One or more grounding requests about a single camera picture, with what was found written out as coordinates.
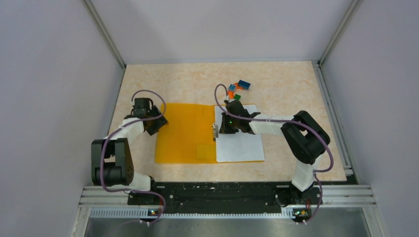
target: table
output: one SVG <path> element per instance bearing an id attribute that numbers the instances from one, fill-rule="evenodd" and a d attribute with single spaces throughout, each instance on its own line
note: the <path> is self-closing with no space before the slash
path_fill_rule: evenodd
<path id="1" fill-rule="evenodd" d="M 310 61 L 294 62 L 225 62 L 128 65 L 122 81 L 111 131 L 115 130 L 132 109 L 131 96 L 140 89 L 159 93 L 166 102 L 215 105 L 217 84 L 230 85 L 240 79 L 250 82 L 249 91 L 238 91 L 241 102 L 256 104 L 268 115 L 294 115 L 308 111 L 331 138 L 329 148 L 335 165 L 330 172 L 318 174 L 320 180 L 344 181 L 346 176 L 332 133 L 316 75 Z M 224 90 L 217 93 L 225 98 Z M 158 97 L 150 97 L 158 107 Z M 288 181 L 294 173 L 296 158 L 283 137 L 262 135 L 264 162 L 218 164 L 157 164 L 154 152 L 157 136 L 142 133 L 130 145 L 136 172 L 150 175 L 160 182 L 215 181 Z M 329 166 L 324 154 L 319 169 Z"/>

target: white wall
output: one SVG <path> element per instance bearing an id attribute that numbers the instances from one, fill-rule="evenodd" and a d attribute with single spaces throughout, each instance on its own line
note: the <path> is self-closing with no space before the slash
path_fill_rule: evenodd
<path id="1" fill-rule="evenodd" d="M 127 64 L 317 60 L 351 0 L 92 0 Z"/>
<path id="2" fill-rule="evenodd" d="M 1 1 L 0 35 L 0 236 L 68 236 L 122 71 L 81 0 Z"/>
<path id="3" fill-rule="evenodd" d="M 391 236 L 417 236 L 419 1 L 363 1 L 326 63 L 361 180 Z"/>

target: white paper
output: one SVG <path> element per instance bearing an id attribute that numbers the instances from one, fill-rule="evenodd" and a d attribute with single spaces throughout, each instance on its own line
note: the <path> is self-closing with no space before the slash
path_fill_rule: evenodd
<path id="1" fill-rule="evenodd" d="M 243 105 L 249 114 L 257 112 L 256 105 Z M 215 106 L 215 124 L 221 128 L 222 110 Z M 235 134 L 219 134 L 215 140 L 217 162 L 244 162 L 264 161 L 262 137 L 260 134 L 252 135 L 239 132 Z"/>

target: yellow folder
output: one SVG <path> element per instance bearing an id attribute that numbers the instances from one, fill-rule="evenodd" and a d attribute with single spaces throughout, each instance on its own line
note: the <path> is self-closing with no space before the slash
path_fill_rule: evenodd
<path id="1" fill-rule="evenodd" d="M 214 105 L 167 103 L 166 106 L 168 124 L 157 134 L 156 163 L 217 163 L 212 139 Z"/>

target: cable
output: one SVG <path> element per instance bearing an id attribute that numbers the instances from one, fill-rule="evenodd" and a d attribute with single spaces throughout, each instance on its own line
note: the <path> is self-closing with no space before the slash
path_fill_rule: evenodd
<path id="1" fill-rule="evenodd" d="M 141 119 L 138 119 L 138 120 L 134 120 L 134 121 L 128 122 L 128 123 L 124 124 L 122 127 L 128 127 L 128 126 L 130 126 L 131 124 L 134 124 L 134 123 L 136 123 L 136 122 L 150 121 L 150 120 L 154 120 L 154 119 L 161 118 L 161 117 L 165 114 L 165 112 L 166 112 L 166 102 L 165 102 L 165 100 L 163 99 L 163 97 L 161 97 L 159 94 L 157 94 L 157 93 L 155 93 L 154 91 L 151 91 L 151 90 L 139 90 L 139 91 L 135 92 L 135 93 L 133 94 L 133 96 L 131 97 L 131 101 L 133 101 L 133 100 L 134 100 L 134 96 L 135 96 L 137 93 L 139 93 L 139 92 L 150 92 L 150 93 L 152 93 L 152 94 L 157 95 L 157 97 L 159 97 L 159 98 L 162 100 L 162 103 L 163 103 L 163 106 L 164 106 L 163 112 L 162 112 L 160 115 L 156 116 L 156 117 L 152 117 L 152 118 L 141 118 Z M 104 178 L 103 178 L 103 167 L 104 167 L 104 162 L 105 162 L 105 151 L 106 151 L 106 147 L 108 146 L 108 143 L 109 143 L 109 141 L 111 140 L 111 138 L 112 138 L 115 134 L 117 134 L 119 131 L 121 131 L 121 130 L 122 130 L 122 128 L 120 127 L 120 128 L 118 128 L 118 129 L 116 129 L 115 131 L 113 131 L 111 134 L 109 134 L 109 136 L 106 138 L 105 142 L 103 143 L 102 154 L 101 154 L 101 156 L 100 156 L 100 174 L 99 174 L 99 176 L 100 176 L 100 185 L 102 186 L 102 188 L 103 188 L 105 191 L 110 192 L 110 193 L 121 192 L 121 191 L 122 191 L 122 192 L 124 192 L 124 191 L 131 191 L 131 192 L 133 192 L 133 193 L 137 193 L 137 194 L 152 194 L 152 195 L 156 195 L 156 196 L 158 196 L 158 197 L 160 198 L 160 200 L 161 200 L 161 201 L 163 201 L 163 207 L 162 207 L 162 211 L 161 211 L 161 212 L 159 212 L 159 215 L 157 216 L 157 218 L 156 218 L 156 219 L 154 219 L 153 221 L 151 221 L 151 222 L 147 223 L 148 225 L 152 225 L 152 224 L 156 223 L 156 222 L 160 219 L 161 215 L 162 215 L 162 214 L 163 214 L 163 212 L 165 211 L 165 208 L 166 208 L 166 200 L 165 200 L 165 198 L 164 198 L 162 195 L 160 195 L 160 194 L 158 194 L 158 193 L 156 193 L 156 192 L 151 192 L 151 191 L 140 191 L 140 190 L 132 190 L 132 189 L 108 189 L 108 188 L 106 187 L 106 185 L 105 185 L 105 180 L 104 180 Z M 119 227 L 121 227 L 121 226 L 123 226 L 123 225 L 126 225 L 126 224 L 128 224 L 128 223 L 131 223 L 131 222 L 138 222 L 138 221 L 137 221 L 137 220 L 130 220 L 130 221 L 126 221 L 126 222 L 124 222 L 124 223 L 122 223 L 122 224 L 118 225 L 115 229 L 117 229 L 117 228 L 119 228 Z"/>
<path id="2" fill-rule="evenodd" d="M 259 122 L 266 122 L 266 119 L 260 119 L 260 118 L 246 118 L 246 117 L 240 117 L 240 116 L 237 116 L 237 115 L 234 115 L 234 114 L 231 114 L 231 113 L 229 113 L 228 111 L 226 111 L 221 105 L 220 105 L 220 103 L 218 102 L 218 99 L 217 99 L 217 89 L 220 87 L 220 86 L 222 86 L 222 87 L 224 87 L 224 89 L 225 89 L 225 92 L 226 92 L 226 94 L 227 94 L 227 87 L 225 86 L 225 85 L 223 85 L 223 84 L 218 84 L 216 87 L 215 87 L 215 90 L 214 90 L 214 97 L 215 97 L 215 102 L 217 103 L 217 105 L 220 107 L 220 109 L 223 111 L 223 112 L 225 112 L 226 114 L 228 114 L 228 115 L 230 115 L 231 117 L 233 117 L 233 118 L 236 118 L 236 119 L 243 119 L 243 120 L 249 120 L 249 121 L 259 121 Z M 271 119 L 270 120 L 270 122 L 285 122 L 285 123 L 293 123 L 293 124 L 296 124 L 296 125 L 299 125 L 299 126 L 302 126 L 302 127 L 304 127 L 305 129 L 307 129 L 307 130 L 309 130 L 311 133 L 313 133 L 314 134 L 314 136 L 316 136 L 317 137 L 317 139 L 319 139 L 319 141 L 322 143 L 322 145 L 325 147 L 325 149 L 326 149 L 326 151 L 327 151 L 327 153 L 329 154 L 329 157 L 330 157 L 330 165 L 329 165 L 329 167 L 327 168 L 327 169 L 323 169 L 323 170 L 317 170 L 317 169 L 315 169 L 313 172 L 314 173 L 325 173 L 325 172 L 328 172 L 328 171 L 330 171 L 332 168 L 333 168 L 333 164 L 334 164 L 334 161 L 333 161 L 333 155 L 332 155 L 332 152 L 330 151 L 330 149 L 329 149 L 329 147 L 327 146 L 327 144 L 326 144 L 326 142 L 322 139 L 322 137 L 316 132 L 316 131 L 314 131 L 314 129 L 312 129 L 310 126 L 308 126 L 308 125 L 306 125 L 306 124 L 304 124 L 304 123 L 301 123 L 301 122 L 298 122 L 298 121 L 294 121 L 294 120 L 278 120 L 278 119 Z"/>
<path id="3" fill-rule="evenodd" d="M 220 86 L 222 86 L 222 87 L 224 87 L 224 89 L 225 89 L 225 93 L 226 93 L 226 95 L 227 95 L 227 93 L 228 93 L 228 90 L 227 90 L 227 87 L 225 86 L 225 85 L 223 85 L 223 84 L 218 84 L 216 87 L 215 87 L 215 90 L 214 90 L 214 98 L 215 98 L 215 102 L 217 103 L 217 105 L 218 105 L 218 107 L 220 107 L 220 109 L 223 111 L 223 112 L 225 112 L 226 114 L 228 114 L 229 116 L 231 116 L 231 117 L 233 117 L 233 118 L 236 118 L 236 119 L 243 119 L 243 120 L 249 120 L 249 121 L 260 121 L 260 122 L 265 122 L 266 121 L 266 119 L 260 119 L 260 118 L 245 118 L 245 117 L 240 117 L 240 116 L 237 116 L 237 115 L 234 115 L 234 114 L 231 114 L 231 113 L 229 113 L 228 111 L 226 111 L 221 105 L 220 105 L 220 103 L 218 102 L 218 99 L 217 99 L 217 89 L 220 87 Z M 317 139 L 319 139 L 319 141 L 322 143 L 322 145 L 325 147 L 325 149 L 326 149 L 326 151 L 327 151 L 327 153 L 328 153 L 328 155 L 329 155 L 329 158 L 330 158 L 330 165 L 329 165 L 329 167 L 327 168 L 327 169 L 323 169 L 323 170 L 317 170 L 317 169 L 315 169 L 315 170 L 313 170 L 313 176 L 314 176 L 314 179 L 316 179 L 316 181 L 317 181 L 317 183 L 319 184 L 319 187 L 320 187 L 320 199 L 319 199 L 319 202 L 317 203 L 317 206 L 316 206 L 316 209 L 314 210 L 314 212 L 313 212 L 313 214 L 310 216 L 310 218 L 308 218 L 308 220 L 307 221 L 304 221 L 304 224 L 308 224 L 311 220 L 312 220 L 312 218 L 316 215 L 316 213 L 317 213 L 317 211 L 318 211 L 318 209 L 319 209 L 319 207 L 320 207 L 320 203 L 321 203 L 321 200 L 322 200 L 322 198 L 323 198 L 323 188 L 322 188 L 322 184 L 321 184 L 321 182 L 320 182 L 320 180 L 317 178 L 317 175 L 316 175 L 316 173 L 325 173 L 325 172 L 328 172 L 328 171 L 330 171 L 332 168 L 333 168 L 333 165 L 334 165 L 334 160 L 333 160 L 333 155 L 332 155 L 332 152 L 330 151 L 330 149 L 329 149 L 329 147 L 328 147 L 328 145 L 326 144 L 326 142 L 322 139 L 322 137 L 316 132 L 316 131 L 314 131 L 314 129 L 313 128 L 311 128 L 310 126 L 308 126 L 308 125 L 306 125 L 306 124 L 304 124 L 304 123 L 301 123 L 301 122 L 298 122 L 298 121 L 294 121 L 294 120 L 278 120 L 278 119 L 270 119 L 269 120 L 270 122 L 284 122 L 284 123 L 293 123 L 293 124 L 296 124 L 296 125 L 299 125 L 299 126 L 302 126 L 302 127 L 304 127 L 305 129 L 307 129 L 307 130 L 309 130 L 311 133 L 313 133 L 314 134 L 314 136 L 316 136 L 316 138 Z"/>

